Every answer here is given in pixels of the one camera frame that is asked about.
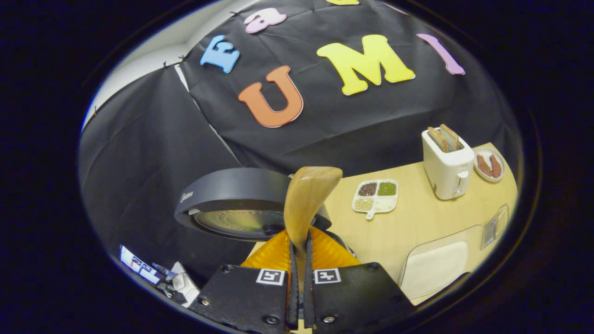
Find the yellow letter m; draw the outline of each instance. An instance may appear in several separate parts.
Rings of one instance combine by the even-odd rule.
[[[380,64],[384,67],[384,78],[391,83],[415,78],[382,35],[367,35],[362,38],[363,53],[340,43],[332,43],[318,49],[317,55],[328,58],[338,71],[345,85],[342,92],[353,95],[367,89],[367,82],[360,80],[355,71],[372,83],[381,84]]]

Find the white toaster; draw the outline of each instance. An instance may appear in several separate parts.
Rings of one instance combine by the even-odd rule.
[[[460,197],[470,184],[475,152],[460,138],[461,149],[445,153],[429,136],[429,130],[421,133],[423,139],[423,167],[435,195],[442,200]]]

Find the white wall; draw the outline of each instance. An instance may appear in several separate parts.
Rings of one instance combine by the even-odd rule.
[[[186,55],[206,34],[231,18],[230,11],[240,11],[257,1],[217,1],[186,15],[143,42],[103,82],[87,110],[82,128],[87,125],[95,109],[99,109],[118,90],[162,67],[165,61],[167,64],[179,62],[180,56]]]

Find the black cloth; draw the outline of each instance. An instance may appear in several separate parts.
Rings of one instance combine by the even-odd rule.
[[[173,218],[181,191],[239,163],[216,137],[173,67],[130,83],[81,134],[78,173],[87,214],[108,252],[119,245],[147,263],[180,261],[202,284],[240,264],[253,242],[188,229]]]
[[[421,132],[447,124],[469,145],[492,142],[517,177],[521,152],[514,118],[489,74],[469,52],[438,31],[379,1],[337,6],[325,0],[263,0],[242,10],[203,38],[181,65],[208,122],[226,140],[244,166],[284,174],[305,165],[342,168],[345,176],[363,174],[422,161]],[[245,31],[247,16],[277,8],[288,18],[255,34]],[[436,51],[417,33],[431,34],[466,70],[451,75]],[[211,39],[223,34],[240,56],[231,72],[200,65]],[[416,74],[413,80],[376,86],[345,96],[343,81],[327,58],[316,51],[341,43],[363,52],[361,38],[380,34],[403,63]],[[266,75],[282,65],[300,91],[300,116],[282,127],[260,125],[247,105],[238,100],[255,82],[273,110],[286,101]]]

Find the white sectioned dish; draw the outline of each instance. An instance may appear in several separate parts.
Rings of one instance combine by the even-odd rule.
[[[375,193],[369,196],[360,196],[359,195],[359,190],[361,189],[361,187],[365,184],[369,184],[369,183],[373,183],[376,182],[376,186],[375,186]],[[380,184],[383,182],[387,182],[387,183],[392,183],[396,186],[396,194],[394,195],[387,195],[387,196],[379,196],[378,192],[380,190]],[[368,201],[372,201],[371,204],[371,208],[369,210],[357,210],[355,207],[355,203],[357,202],[357,200],[368,200]],[[394,208],[396,207],[396,202],[398,201],[398,182],[396,182],[396,180],[393,179],[373,179],[373,180],[369,180],[369,181],[363,181],[359,184],[359,186],[357,187],[357,190],[355,191],[355,196],[353,197],[353,203],[352,203],[352,207],[354,211],[357,212],[366,212],[366,219],[367,220],[371,220],[374,216],[374,214],[376,213],[380,213],[380,212],[390,212],[392,210],[394,210]]]
[[[493,166],[491,166],[491,155],[495,156],[495,160],[497,160],[497,162],[501,165],[501,175],[499,175],[498,178],[494,178],[494,177],[490,177],[487,174],[483,173],[480,169],[479,169],[479,162],[477,160],[478,155],[482,155],[485,158],[485,162],[487,165],[489,165],[489,168],[493,169]],[[501,181],[501,179],[503,178],[503,175],[505,174],[505,164],[503,163],[503,157],[497,153],[495,150],[490,149],[489,147],[480,147],[478,149],[475,150],[475,171],[485,180],[489,181],[489,182],[493,182],[493,183],[497,183],[499,181]]]

